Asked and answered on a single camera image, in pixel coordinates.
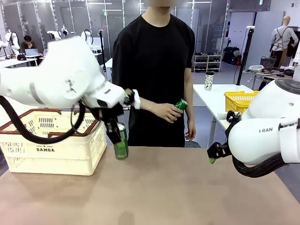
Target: neck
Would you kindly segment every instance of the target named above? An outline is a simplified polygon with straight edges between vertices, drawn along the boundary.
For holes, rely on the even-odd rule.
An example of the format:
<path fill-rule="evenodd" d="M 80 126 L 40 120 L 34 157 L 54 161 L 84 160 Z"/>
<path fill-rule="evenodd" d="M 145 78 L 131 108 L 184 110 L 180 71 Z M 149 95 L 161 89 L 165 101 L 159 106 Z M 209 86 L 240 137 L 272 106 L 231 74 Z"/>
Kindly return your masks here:
<path fill-rule="evenodd" d="M 164 27 L 169 24 L 170 13 L 170 7 L 148 7 L 142 17 L 155 27 Z"/>

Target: man's right hand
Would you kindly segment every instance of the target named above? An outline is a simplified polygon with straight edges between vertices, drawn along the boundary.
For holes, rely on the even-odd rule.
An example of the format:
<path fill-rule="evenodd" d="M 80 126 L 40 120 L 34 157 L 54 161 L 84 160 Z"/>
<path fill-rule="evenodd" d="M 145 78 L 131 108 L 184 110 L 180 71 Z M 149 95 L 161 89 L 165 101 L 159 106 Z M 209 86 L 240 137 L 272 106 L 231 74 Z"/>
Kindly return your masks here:
<path fill-rule="evenodd" d="M 172 104 L 155 104 L 151 109 L 151 112 L 157 115 L 158 117 L 168 121 L 169 123 L 174 123 L 178 117 L 183 114 L 183 111 L 176 108 Z"/>

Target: glass wall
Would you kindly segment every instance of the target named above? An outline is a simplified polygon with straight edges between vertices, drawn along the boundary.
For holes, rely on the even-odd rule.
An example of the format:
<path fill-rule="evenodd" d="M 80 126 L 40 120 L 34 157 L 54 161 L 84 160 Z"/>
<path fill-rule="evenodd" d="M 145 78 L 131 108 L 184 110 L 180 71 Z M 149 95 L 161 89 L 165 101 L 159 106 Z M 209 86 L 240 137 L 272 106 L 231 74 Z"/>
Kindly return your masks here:
<path fill-rule="evenodd" d="M 171 8 L 171 14 L 184 21 L 195 33 L 197 52 L 220 52 L 224 37 L 228 0 L 182 0 Z M 105 60 L 113 56 L 118 34 L 147 7 L 143 0 L 6 0 L 2 1 L 6 29 L 16 32 L 20 41 L 30 35 L 40 51 L 47 48 L 49 30 L 61 31 L 67 37 L 81 35 L 88 29 L 93 37 L 103 30 Z"/>

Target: cream plastic basket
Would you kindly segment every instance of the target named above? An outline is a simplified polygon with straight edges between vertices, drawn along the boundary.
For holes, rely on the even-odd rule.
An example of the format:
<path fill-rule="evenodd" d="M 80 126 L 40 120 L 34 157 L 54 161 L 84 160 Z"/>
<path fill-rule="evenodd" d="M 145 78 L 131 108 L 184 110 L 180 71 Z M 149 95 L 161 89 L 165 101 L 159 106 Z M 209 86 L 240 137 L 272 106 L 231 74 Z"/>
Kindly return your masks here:
<path fill-rule="evenodd" d="M 70 115 L 71 112 L 60 110 L 33 109 L 22 114 L 20 119 L 31 133 L 54 137 L 71 128 Z M 73 114 L 73 124 L 78 115 Z M 106 149 L 104 124 L 99 126 L 98 123 L 90 112 L 86 112 L 78 129 L 84 135 L 73 134 L 59 143 L 39 145 L 23 138 L 9 122 L 0 127 L 0 147 L 10 172 L 90 176 Z"/>

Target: white patterned tumbler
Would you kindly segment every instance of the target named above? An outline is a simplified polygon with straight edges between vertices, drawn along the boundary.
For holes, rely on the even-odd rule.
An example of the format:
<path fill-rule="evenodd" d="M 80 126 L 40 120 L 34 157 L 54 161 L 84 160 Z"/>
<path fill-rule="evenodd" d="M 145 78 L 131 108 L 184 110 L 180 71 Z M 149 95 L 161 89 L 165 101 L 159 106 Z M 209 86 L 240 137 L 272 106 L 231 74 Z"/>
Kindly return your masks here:
<path fill-rule="evenodd" d="M 214 80 L 214 72 L 208 71 L 206 72 L 205 76 L 205 84 L 204 84 L 204 89 L 205 90 L 211 90 L 212 87 L 212 82 Z"/>

